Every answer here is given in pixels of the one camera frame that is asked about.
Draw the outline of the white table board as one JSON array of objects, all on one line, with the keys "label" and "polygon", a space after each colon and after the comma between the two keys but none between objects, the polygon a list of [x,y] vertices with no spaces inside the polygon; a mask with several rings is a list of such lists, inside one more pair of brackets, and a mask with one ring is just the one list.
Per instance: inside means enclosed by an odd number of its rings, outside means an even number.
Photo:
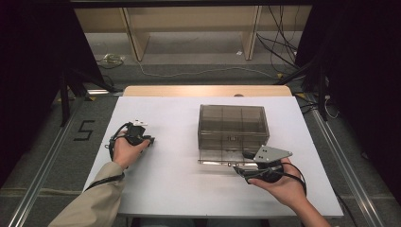
[{"label": "white table board", "polygon": [[291,151],[291,162],[304,174],[307,197],[328,218],[342,211],[327,178],[296,99],[262,97],[122,96],[105,132],[111,137],[132,120],[147,123],[152,146],[125,172],[119,213],[132,217],[283,218],[292,211],[270,193],[249,185],[222,165],[198,162],[198,122],[203,104],[262,106],[270,130],[269,145]]}]

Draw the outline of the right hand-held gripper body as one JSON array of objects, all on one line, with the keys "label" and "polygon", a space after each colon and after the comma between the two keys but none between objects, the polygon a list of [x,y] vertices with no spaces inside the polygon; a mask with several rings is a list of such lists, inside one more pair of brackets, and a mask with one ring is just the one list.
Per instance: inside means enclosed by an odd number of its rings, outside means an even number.
[{"label": "right hand-held gripper body", "polygon": [[253,157],[254,162],[257,164],[257,170],[253,177],[267,183],[277,182],[284,173],[281,160],[291,155],[291,151],[262,146]]}]

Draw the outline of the transparent grey drawer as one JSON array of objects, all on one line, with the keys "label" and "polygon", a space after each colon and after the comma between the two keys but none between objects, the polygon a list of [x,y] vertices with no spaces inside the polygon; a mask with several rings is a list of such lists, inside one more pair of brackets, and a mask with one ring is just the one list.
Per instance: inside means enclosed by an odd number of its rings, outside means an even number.
[{"label": "transparent grey drawer", "polygon": [[243,149],[201,149],[198,163],[202,165],[254,166],[253,159],[242,155]]}]

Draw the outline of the black metal stand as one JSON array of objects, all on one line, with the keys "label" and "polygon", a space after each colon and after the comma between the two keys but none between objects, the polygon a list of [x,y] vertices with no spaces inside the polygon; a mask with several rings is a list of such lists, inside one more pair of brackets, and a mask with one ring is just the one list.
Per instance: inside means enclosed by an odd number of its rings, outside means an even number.
[{"label": "black metal stand", "polygon": [[61,96],[61,126],[64,127],[70,118],[70,104],[68,90],[71,90],[77,97],[85,97],[89,94],[88,89],[84,86],[85,82],[90,82],[109,93],[121,92],[112,85],[107,84],[103,77],[96,78],[81,70],[74,68],[64,69],[59,76],[60,96]]},{"label": "black metal stand", "polygon": [[327,113],[324,108],[326,85],[325,85],[325,68],[321,60],[314,58],[312,61],[302,66],[284,79],[276,82],[276,85],[285,85],[288,82],[304,76],[302,82],[302,89],[304,92],[311,93],[313,91],[318,93],[318,112],[324,121],[327,120]]}]

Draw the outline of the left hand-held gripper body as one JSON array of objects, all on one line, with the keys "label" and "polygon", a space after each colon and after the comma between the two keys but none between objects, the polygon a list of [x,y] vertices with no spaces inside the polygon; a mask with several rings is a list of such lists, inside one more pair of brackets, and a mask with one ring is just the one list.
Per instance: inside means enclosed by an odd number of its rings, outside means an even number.
[{"label": "left hand-held gripper body", "polygon": [[131,145],[137,146],[141,144],[144,140],[149,139],[149,135],[144,135],[146,125],[147,123],[144,123],[142,121],[128,122],[126,125],[127,130],[125,133],[126,140]]}]

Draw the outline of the dark curtain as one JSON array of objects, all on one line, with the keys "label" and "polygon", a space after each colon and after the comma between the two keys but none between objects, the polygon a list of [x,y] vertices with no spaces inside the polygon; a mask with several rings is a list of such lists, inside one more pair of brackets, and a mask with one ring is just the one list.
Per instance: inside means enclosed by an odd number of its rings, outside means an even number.
[{"label": "dark curtain", "polygon": [[401,205],[401,0],[312,0],[296,63],[316,59],[361,149]]},{"label": "dark curtain", "polygon": [[0,186],[61,85],[83,95],[102,80],[70,0],[0,0]]}]

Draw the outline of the person's left hand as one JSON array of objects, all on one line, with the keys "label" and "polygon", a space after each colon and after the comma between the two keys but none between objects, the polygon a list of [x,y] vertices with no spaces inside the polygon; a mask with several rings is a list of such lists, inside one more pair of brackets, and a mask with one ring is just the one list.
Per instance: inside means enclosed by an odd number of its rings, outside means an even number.
[{"label": "person's left hand", "polygon": [[125,131],[119,133],[119,137],[115,140],[113,148],[113,161],[120,165],[123,170],[132,165],[150,143],[147,139],[141,144],[133,146],[124,138],[124,135]]}]

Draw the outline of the transparent grey drawer box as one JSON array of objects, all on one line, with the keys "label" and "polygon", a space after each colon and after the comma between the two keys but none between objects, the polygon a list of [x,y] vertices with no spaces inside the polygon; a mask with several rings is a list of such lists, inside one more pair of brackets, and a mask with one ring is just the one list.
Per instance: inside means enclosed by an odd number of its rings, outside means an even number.
[{"label": "transparent grey drawer box", "polygon": [[270,131],[262,106],[201,105],[199,150],[254,152],[266,145]]}]

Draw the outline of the beige wooden desk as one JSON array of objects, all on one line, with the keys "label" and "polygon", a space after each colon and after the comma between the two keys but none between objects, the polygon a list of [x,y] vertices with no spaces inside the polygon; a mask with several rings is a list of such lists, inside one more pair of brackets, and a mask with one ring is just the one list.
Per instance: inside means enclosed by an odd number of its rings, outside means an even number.
[{"label": "beige wooden desk", "polygon": [[86,33],[126,33],[131,51],[142,60],[152,32],[235,31],[245,59],[253,57],[258,31],[302,31],[310,6],[168,7],[76,9]]}]

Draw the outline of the short aluminium rail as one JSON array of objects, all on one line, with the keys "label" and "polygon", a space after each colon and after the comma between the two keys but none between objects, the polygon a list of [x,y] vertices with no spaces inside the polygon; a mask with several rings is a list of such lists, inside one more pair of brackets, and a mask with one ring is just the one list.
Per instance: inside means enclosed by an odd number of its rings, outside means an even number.
[{"label": "short aluminium rail", "polygon": [[110,92],[104,89],[89,89],[88,96],[123,96],[123,92]]}]

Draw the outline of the person's right hand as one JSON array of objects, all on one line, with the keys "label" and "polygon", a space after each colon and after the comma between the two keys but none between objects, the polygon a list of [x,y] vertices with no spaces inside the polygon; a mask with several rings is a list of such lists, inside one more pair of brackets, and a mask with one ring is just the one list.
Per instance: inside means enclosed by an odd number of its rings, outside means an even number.
[{"label": "person's right hand", "polygon": [[259,179],[249,179],[249,183],[267,190],[280,203],[295,210],[307,202],[302,184],[288,176],[283,176],[276,183],[267,183]]}]

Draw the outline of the aluminium floor rail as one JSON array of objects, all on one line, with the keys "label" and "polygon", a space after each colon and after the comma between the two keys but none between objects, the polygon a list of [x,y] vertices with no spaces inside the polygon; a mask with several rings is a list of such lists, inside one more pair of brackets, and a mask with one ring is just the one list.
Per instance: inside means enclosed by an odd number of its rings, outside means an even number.
[{"label": "aluminium floor rail", "polygon": [[384,221],[378,214],[373,201],[370,199],[367,191],[363,187],[356,172],[344,154],[335,134],[330,128],[329,124],[323,120],[318,111],[313,111],[315,121],[330,147],[330,150],[339,166],[339,169],[354,196],[357,205],[364,216],[369,227],[385,227]]},{"label": "aluminium floor rail", "polygon": [[81,106],[81,102],[72,104],[64,125],[61,106],[54,106],[33,144],[11,172],[6,185],[0,190],[1,197],[15,201],[7,227],[22,227],[26,222]]}]

